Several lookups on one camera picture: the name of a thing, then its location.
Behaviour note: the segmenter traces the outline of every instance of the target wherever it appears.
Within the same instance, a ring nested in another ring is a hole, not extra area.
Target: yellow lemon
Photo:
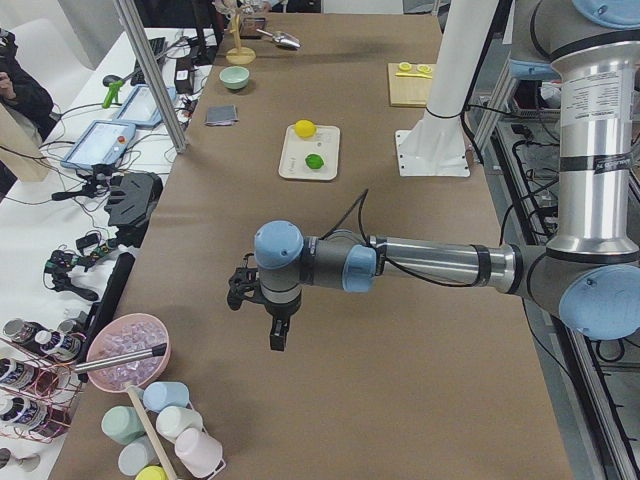
[[[316,124],[311,120],[298,120],[293,126],[293,131],[300,138],[313,137],[316,134]]]

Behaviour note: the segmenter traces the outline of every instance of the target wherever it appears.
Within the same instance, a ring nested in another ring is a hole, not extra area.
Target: white tray
[[[278,173],[282,178],[325,182],[336,178],[340,129],[325,125],[316,125],[316,128],[313,137],[300,138],[294,132],[293,125],[287,127],[278,167]],[[309,168],[305,162],[305,158],[311,153],[317,153],[324,161],[324,165],[317,170]]]

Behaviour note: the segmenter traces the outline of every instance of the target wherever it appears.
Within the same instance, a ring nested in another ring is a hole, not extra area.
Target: green lime
[[[305,158],[304,161],[307,163],[307,167],[312,170],[318,170],[322,165],[324,165],[324,160],[322,160],[322,157],[317,153],[307,155],[307,158]]]

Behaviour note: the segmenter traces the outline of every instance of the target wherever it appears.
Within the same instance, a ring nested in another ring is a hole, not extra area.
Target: blue joint cap
[[[300,256],[303,244],[302,233],[293,223],[269,222],[254,237],[256,263],[266,270],[286,267]]]
[[[509,59],[509,72],[519,80],[556,80],[560,78],[548,63]]]
[[[560,320],[593,340],[615,340],[640,328],[640,268],[607,265],[578,278],[560,299]]]
[[[615,30],[640,28],[640,2],[638,0],[573,0],[587,19]]]
[[[368,292],[376,274],[376,252],[372,248],[355,245],[342,268],[342,288],[345,292]]]

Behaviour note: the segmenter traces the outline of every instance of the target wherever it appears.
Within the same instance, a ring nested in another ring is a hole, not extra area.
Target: pink bowl
[[[151,382],[156,380],[160,374],[167,368],[167,364],[169,363],[169,357],[171,356],[171,344],[169,343],[169,332],[164,324],[158,320],[153,315],[149,315],[146,313],[131,313],[129,315],[124,315],[120,318],[115,319],[109,325],[107,325],[93,340],[93,343],[89,347],[89,351],[87,352],[87,362],[91,362],[93,360],[100,360],[105,357],[113,357],[117,355],[117,353],[107,354],[110,347],[110,344],[113,344],[114,337],[123,338],[128,334],[128,331],[133,328],[144,329],[145,331],[155,330],[159,333],[160,336],[164,336],[163,340],[154,341],[152,344],[148,343],[150,339],[144,338],[141,340],[139,349],[153,347],[159,343],[167,344],[167,351],[162,356],[160,363],[153,369],[149,375],[145,375],[144,378],[136,378],[138,375],[135,371],[131,371],[131,379],[127,380],[127,378],[123,378],[126,374],[126,370],[122,369],[122,366],[119,367],[110,367],[104,368],[101,370],[94,370],[88,372],[89,380],[100,390],[109,393],[121,393],[125,391],[128,383],[132,383],[133,385],[145,388]],[[152,361],[152,358],[148,358],[145,360],[140,360],[140,362],[149,362]],[[115,380],[113,377],[113,371],[117,368],[120,368],[120,372],[125,372],[119,380]]]

